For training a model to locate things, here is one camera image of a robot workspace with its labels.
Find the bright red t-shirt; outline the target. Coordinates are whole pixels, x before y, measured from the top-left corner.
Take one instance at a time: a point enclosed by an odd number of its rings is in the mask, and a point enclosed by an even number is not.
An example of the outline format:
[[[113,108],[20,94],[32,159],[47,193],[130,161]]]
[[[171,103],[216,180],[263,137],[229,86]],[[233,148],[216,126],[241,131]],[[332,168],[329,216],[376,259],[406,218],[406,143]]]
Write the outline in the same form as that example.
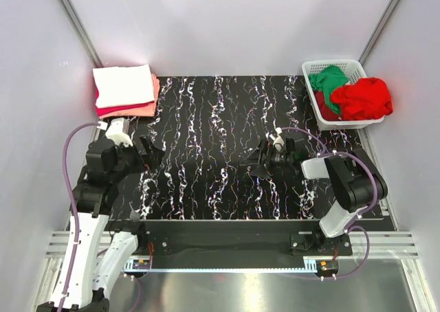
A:
[[[361,78],[353,85],[339,87],[330,101],[340,107],[345,121],[378,120],[393,112],[391,94],[379,78]]]

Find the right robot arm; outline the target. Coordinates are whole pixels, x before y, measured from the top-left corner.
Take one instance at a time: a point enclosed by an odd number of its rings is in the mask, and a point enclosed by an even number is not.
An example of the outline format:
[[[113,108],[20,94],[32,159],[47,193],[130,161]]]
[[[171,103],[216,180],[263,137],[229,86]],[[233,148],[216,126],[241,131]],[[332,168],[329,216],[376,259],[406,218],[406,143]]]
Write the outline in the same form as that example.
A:
[[[311,157],[303,138],[270,136],[241,162],[250,175],[271,179],[286,170],[301,179],[328,179],[335,202],[309,234],[290,238],[291,254],[330,256],[348,242],[353,223],[388,194],[388,186],[363,148]]]

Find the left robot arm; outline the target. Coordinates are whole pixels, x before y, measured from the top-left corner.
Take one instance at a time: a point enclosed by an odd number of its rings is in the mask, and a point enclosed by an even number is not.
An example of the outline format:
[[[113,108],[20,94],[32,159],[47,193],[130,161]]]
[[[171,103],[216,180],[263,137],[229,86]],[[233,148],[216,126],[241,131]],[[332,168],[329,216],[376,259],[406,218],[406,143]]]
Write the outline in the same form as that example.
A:
[[[157,169],[165,154],[147,136],[140,141],[143,153],[135,144],[108,137],[90,143],[86,164],[70,190],[74,203],[60,276],[50,299],[37,311],[108,311],[112,289],[129,257],[149,248],[145,224],[123,221],[116,225],[107,251],[99,253],[119,183],[128,175]]]

